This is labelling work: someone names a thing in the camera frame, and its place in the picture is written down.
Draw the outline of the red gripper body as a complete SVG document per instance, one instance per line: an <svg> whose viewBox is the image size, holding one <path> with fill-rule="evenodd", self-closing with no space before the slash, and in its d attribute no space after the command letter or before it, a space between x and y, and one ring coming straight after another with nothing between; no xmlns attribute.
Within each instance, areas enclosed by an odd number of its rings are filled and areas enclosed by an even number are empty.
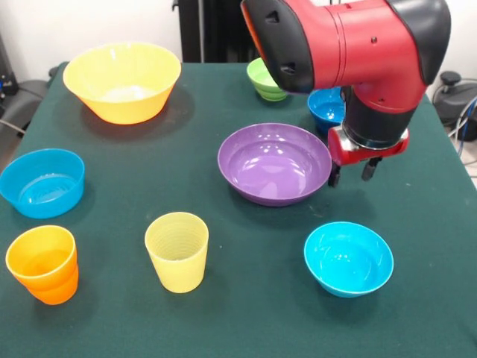
<svg viewBox="0 0 477 358"><path fill-rule="evenodd" d="M386 149L369 149L354 143L341 126L328 130L327 145L332 161L338 166L348 166L373 158L391 157L404 152L409 144L409 129L406 129L398 143Z"/></svg>

